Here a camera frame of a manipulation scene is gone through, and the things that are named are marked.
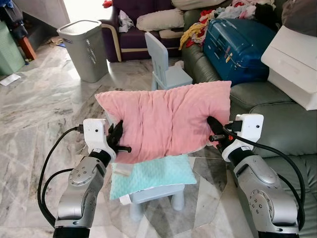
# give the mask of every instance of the white plastic box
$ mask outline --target white plastic box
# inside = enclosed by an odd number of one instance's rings
[[[317,110],[317,38],[285,26],[264,52],[268,81],[306,110]]]

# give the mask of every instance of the chair backrest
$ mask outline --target chair backrest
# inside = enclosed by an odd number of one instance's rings
[[[149,54],[152,58],[153,73],[164,85],[166,85],[165,71],[168,70],[168,52],[166,47],[151,33],[145,33],[145,40]]]

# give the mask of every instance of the gray tile floor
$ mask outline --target gray tile floor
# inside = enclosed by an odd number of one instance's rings
[[[36,190],[44,159],[57,138],[85,118],[103,117],[94,94],[115,90],[150,90],[150,60],[109,63],[109,74],[82,82],[65,48],[41,46],[38,58],[0,86],[0,237],[49,238],[53,229],[39,211]],[[174,64],[179,59],[171,59]],[[59,144],[46,174],[74,167],[85,155],[82,135],[69,134]],[[252,237],[236,190],[219,153],[205,148],[191,154],[197,184],[185,188],[185,208],[176,212],[168,197],[144,204],[140,222],[129,207],[109,200],[111,170],[98,196],[93,238],[247,238]],[[67,175],[52,181],[47,204],[53,214],[66,188]]]

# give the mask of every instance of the small white label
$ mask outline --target small white label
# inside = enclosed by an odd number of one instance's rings
[[[241,146],[241,150],[251,150],[248,146]]]
[[[122,203],[122,205],[128,205],[128,204],[132,203],[129,194],[124,195],[122,197],[119,197],[119,199],[120,199],[120,202]]]

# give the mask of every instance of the green storage box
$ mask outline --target green storage box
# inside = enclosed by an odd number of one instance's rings
[[[6,24],[0,22],[0,75],[17,72],[25,64]]]

